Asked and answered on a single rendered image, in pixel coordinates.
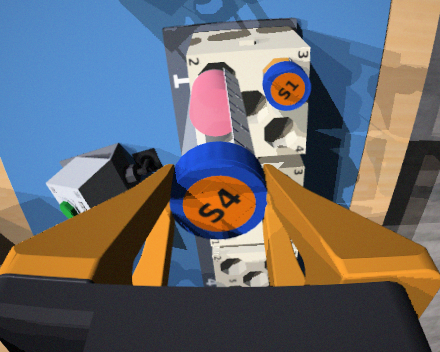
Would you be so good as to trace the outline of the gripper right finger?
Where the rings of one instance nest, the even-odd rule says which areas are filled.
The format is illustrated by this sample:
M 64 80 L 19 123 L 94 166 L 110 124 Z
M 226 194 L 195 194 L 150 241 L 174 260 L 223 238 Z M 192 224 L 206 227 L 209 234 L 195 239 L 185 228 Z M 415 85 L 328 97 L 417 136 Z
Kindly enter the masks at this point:
M 440 288 L 424 246 L 304 188 L 271 164 L 263 171 L 269 286 L 396 282 L 420 318 Z

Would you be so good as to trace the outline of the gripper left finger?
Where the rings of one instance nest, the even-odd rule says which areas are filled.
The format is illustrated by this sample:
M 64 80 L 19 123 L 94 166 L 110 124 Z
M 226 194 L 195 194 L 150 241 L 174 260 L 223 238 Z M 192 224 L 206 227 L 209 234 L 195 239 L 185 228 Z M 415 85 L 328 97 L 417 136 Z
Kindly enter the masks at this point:
M 132 189 L 13 246 L 0 274 L 168 286 L 175 228 L 169 205 L 174 167 L 167 164 Z

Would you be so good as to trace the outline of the blue flat mat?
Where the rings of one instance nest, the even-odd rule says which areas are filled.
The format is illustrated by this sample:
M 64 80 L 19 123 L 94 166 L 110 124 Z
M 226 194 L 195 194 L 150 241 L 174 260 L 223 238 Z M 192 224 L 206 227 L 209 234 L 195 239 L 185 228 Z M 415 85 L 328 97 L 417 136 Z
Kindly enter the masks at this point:
M 303 187 L 349 209 L 391 0 L 0 0 L 0 158 L 35 236 L 68 220 L 62 160 L 119 143 L 181 158 L 164 27 L 296 18 L 310 47 Z

